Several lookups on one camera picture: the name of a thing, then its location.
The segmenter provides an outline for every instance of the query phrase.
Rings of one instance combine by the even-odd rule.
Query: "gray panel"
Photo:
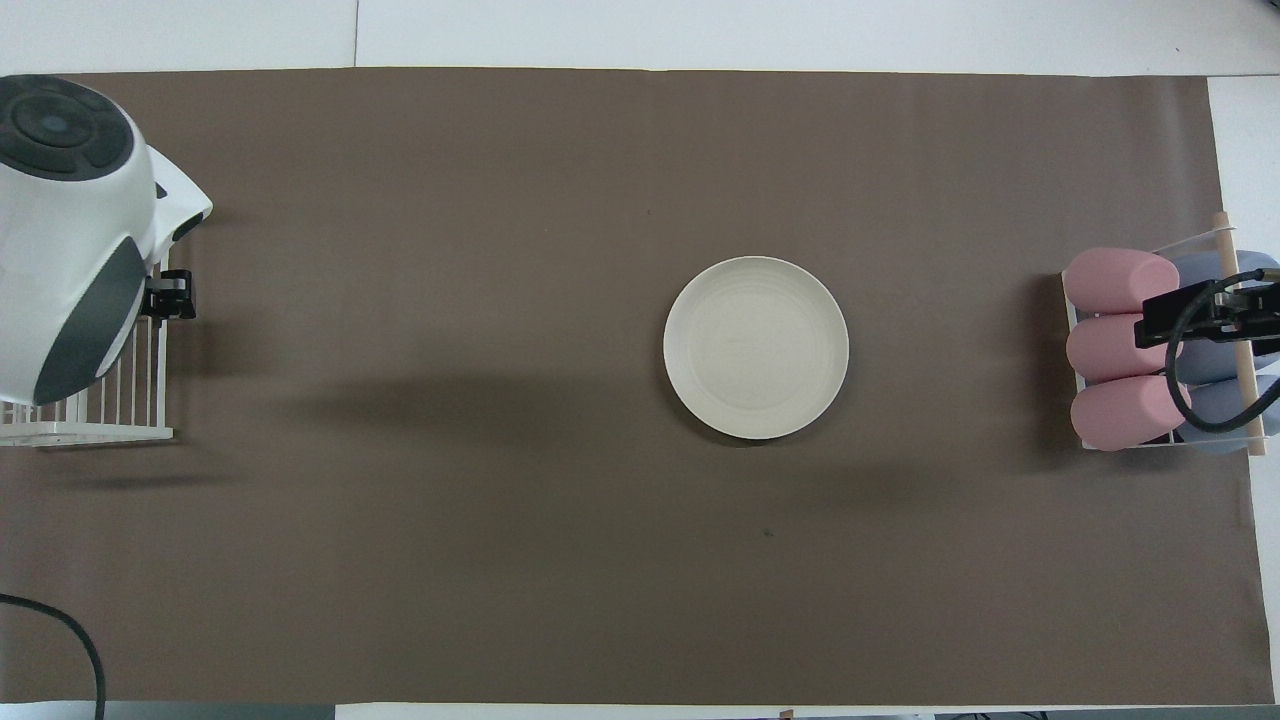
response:
[[[138,247],[124,238],[54,340],[36,380],[36,405],[61,400],[93,384],[111,342],[133,319],[133,302],[146,274]]]
[[[119,169],[133,129],[110,100],[51,76],[0,77],[0,163],[52,181],[88,181]]]
[[[223,209],[174,256],[182,442],[0,464],[8,587],[84,623],[113,697],[1272,697],[1245,457],[1085,452],[1068,415],[1057,273],[1220,206],[1203,79],[91,82]],[[759,446],[660,350],[748,254],[854,336]],[[3,697],[84,692],[52,634],[0,618]]]

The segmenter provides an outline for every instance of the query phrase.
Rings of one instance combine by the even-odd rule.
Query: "pink foam cylinder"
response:
[[[1187,388],[1181,387],[1188,398]],[[1183,424],[1164,377],[1120,378],[1084,388],[1071,401],[1071,425],[1098,450],[1142,445]]]
[[[1094,247],[1071,260],[1066,299],[1085,313],[1142,313],[1142,301],[1178,290],[1178,268],[1153,252]]]
[[[1133,324],[1140,319],[1139,314],[1102,315],[1076,323],[1066,338],[1071,368],[1091,383],[1149,375],[1164,368],[1165,343],[1143,350],[1134,342]]]

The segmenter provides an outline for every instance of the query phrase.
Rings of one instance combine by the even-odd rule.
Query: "dish rack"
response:
[[[1222,274],[1221,277],[1234,275],[1240,272],[1239,263],[1235,255],[1235,240],[1231,236],[1231,231],[1236,229],[1228,217],[1226,213],[1216,213],[1213,215],[1213,229],[1203,232],[1197,236],[1180,240],[1171,245],[1158,247],[1152,250],[1156,255],[1162,258],[1174,259],[1183,255],[1189,255],[1192,252],[1203,252],[1206,250],[1216,250],[1219,263],[1221,264]],[[1066,324],[1068,332],[1075,329],[1076,323],[1087,318],[1094,316],[1091,313],[1082,313],[1076,310],[1075,305],[1066,297],[1066,291],[1064,286],[1062,301],[1066,304]],[[1235,374],[1240,380],[1240,396],[1244,400],[1243,406],[1253,404],[1258,398],[1258,378],[1256,370],[1253,369],[1253,343],[1249,341],[1240,341],[1231,343],[1235,350]],[[1075,374],[1075,392],[1082,392],[1091,383],[1085,382],[1079,373]],[[1266,446],[1266,433],[1262,428],[1262,418],[1254,418],[1245,425],[1245,437],[1248,442],[1249,455],[1261,456],[1267,454]],[[1134,447],[1172,447],[1175,445],[1219,445],[1229,442],[1240,442],[1240,438],[1224,438],[1224,439],[1203,439],[1187,442],[1179,439],[1172,432],[1149,439],[1142,445]],[[1097,450],[1089,443],[1080,441],[1080,446],[1085,450]]]
[[[160,272],[168,268],[165,258]],[[88,388],[40,406],[0,401],[0,447],[172,439],[165,418],[168,348],[169,324],[140,316],[115,364]]]

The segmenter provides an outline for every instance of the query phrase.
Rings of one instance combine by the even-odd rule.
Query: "black cord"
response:
[[[44,602],[36,602],[35,600],[27,600],[15,594],[4,593],[0,593],[0,602],[5,605],[17,605],[18,607],[26,607],[28,610],[49,615],[76,633],[81,644],[84,646],[84,652],[88,653],[90,664],[93,665],[93,720],[102,720],[102,716],[106,714],[106,676],[102,674],[102,659],[97,656],[97,648],[93,647],[93,641],[88,637],[88,633],[84,632],[84,628],[70,615],[51,605],[45,605]]]
[[[1169,333],[1169,346],[1165,347],[1165,384],[1169,386],[1169,395],[1174,398],[1174,406],[1183,414],[1183,418],[1187,418],[1188,423],[1204,430],[1206,433],[1229,433],[1243,428],[1249,424],[1249,420],[1265,413],[1271,404],[1280,398],[1280,383],[1271,383],[1271,387],[1262,393],[1262,397],[1254,400],[1252,405],[1238,413],[1234,418],[1222,420],[1221,423],[1210,423],[1190,409],[1190,405],[1187,404],[1187,398],[1183,397],[1181,388],[1178,386],[1178,346],[1183,342],[1183,336],[1187,333],[1187,325],[1190,324],[1192,316],[1196,315],[1202,306],[1208,305],[1208,301],[1213,297],[1213,295],[1222,292],[1236,283],[1245,281],[1261,281],[1262,277],[1263,272],[1261,269],[1248,270],[1206,286],[1194,300],[1187,304],[1187,307],[1183,307],[1181,314],[1178,315],[1178,319],[1174,322],[1174,329]]]

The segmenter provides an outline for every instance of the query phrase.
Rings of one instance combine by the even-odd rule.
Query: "plate rim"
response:
[[[672,379],[672,374],[671,374],[671,365],[672,365],[672,357],[671,357],[671,351],[672,351],[671,319],[672,319],[673,313],[676,311],[676,307],[680,306],[681,300],[684,300],[686,297],[686,293],[690,292],[690,288],[695,283],[698,283],[698,281],[701,279],[703,275],[707,275],[708,273],[712,273],[713,270],[716,270],[721,265],[726,265],[726,264],[730,264],[730,263],[741,263],[741,261],[745,261],[745,260],[767,260],[769,263],[777,263],[777,264],[792,268],[795,270],[799,270],[801,273],[801,275],[809,278],[809,281],[812,281],[818,288],[822,290],[822,292],[826,295],[826,297],[831,300],[832,306],[836,309],[836,315],[840,316],[840,334],[841,334],[841,340],[844,341],[844,347],[845,347],[844,368],[841,368],[840,382],[836,383],[836,387],[835,387],[833,392],[831,393],[831,397],[827,400],[826,404],[823,404],[823,406],[817,411],[817,414],[814,414],[813,418],[809,418],[803,424],[796,425],[795,428],[792,428],[790,430],[786,430],[783,433],[768,433],[768,434],[755,434],[755,433],[753,433],[753,434],[744,434],[741,432],[735,432],[735,430],[731,430],[731,429],[726,429],[726,428],[723,428],[723,427],[721,427],[721,425],[718,425],[716,423],[712,423],[707,418],[703,418],[701,415],[699,415],[698,411],[695,411],[692,407],[690,407],[689,401],[685,398],[685,395],[681,392],[681,389],[677,386],[677,383]],[[803,268],[803,266],[800,266],[800,265],[797,265],[797,264],[795,264],[795,263],[792,263],[790,260],[783,260],[782,258],[774,258],[772,255],[739,255],[739,256],[735,256],[735,258],[726,258],[724,260],[721,260],[718,263],[714,263],[714,264],[708,265],[707,268],[704,268],[696,275],[694,275],[692,278],[690,278],[689,282],[686,282],[685,286],[682,288],[680,288],[680,292],[676,293],[676,300],[672,301],[671,307],[667,310],[667,320],[663,323],[663,331],[662,331],[662,361],[663,361],[663,370],[666,370],[666,373],[667,373],[667,383],[676,392],[676,397],[680,398],[681,405],[684,405],[685,409],[689,410],[689,413],[694,418],[696,418],[698,421],[703,423],[704,425],[714,429],[716,432],[723,433],[726,436],[736,437],[736,438],[742,438],[742,439],[756,439],[756,441],[759,441],[759,439],[776,439],[776,438],[780,438],[780,437],[790,436],[792,433],[797,433],[797,432],[803,430],[804,428],[812,425],[828,409],[831,409],[831,405],[836,401],[836,397],[840,396],[840,391],[845,387],[845,380],[849,377],[849,357],[850,357],[850,355],[851,355],[851,352],[850,352],[850,348],[849,348],[849,320],[845,318],[845,310],[840,306],[840,301],[836,300],[836,296],[835,296],[833,292],[831,292],[831,288],[828,288],[826,283],[823,283],[820,279],[818,279],[817,275],[814,275],[813,273],[810,273],[805,268]]]

